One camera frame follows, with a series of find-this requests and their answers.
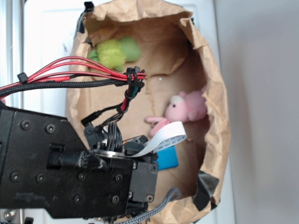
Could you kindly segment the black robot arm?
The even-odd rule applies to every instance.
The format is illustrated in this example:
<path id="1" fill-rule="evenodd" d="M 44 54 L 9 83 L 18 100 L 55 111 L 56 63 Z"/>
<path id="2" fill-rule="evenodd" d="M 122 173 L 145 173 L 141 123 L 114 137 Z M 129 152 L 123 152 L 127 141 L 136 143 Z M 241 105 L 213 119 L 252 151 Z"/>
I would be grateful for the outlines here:
<path id="1" fill-rule="evenodd" d="M 63 117 L 0 107 L 0 206 L 45 209 L 52 218 L 105 218 L 145 212 L 154 200 L 157 155 L 146 136 L 123 141 L 88 124 L 88 146 Z"/>

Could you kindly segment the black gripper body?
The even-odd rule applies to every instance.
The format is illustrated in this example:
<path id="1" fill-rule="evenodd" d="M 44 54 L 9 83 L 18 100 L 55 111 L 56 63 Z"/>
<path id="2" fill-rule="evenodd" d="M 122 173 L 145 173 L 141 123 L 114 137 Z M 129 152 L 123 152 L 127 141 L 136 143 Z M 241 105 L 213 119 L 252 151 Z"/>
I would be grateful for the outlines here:
<path id="1" fill-rule="evenodd" d="M 156 153 L 139 154 L 149 139 L 140 135 L 123 140 L 116 123 L 108 124 L 106 131 L 88 123 L 84 135 L 90 150 L 83 166 L 83 219 L 115 221 L 145 213 L 155 197 L 158 172 Z"/>

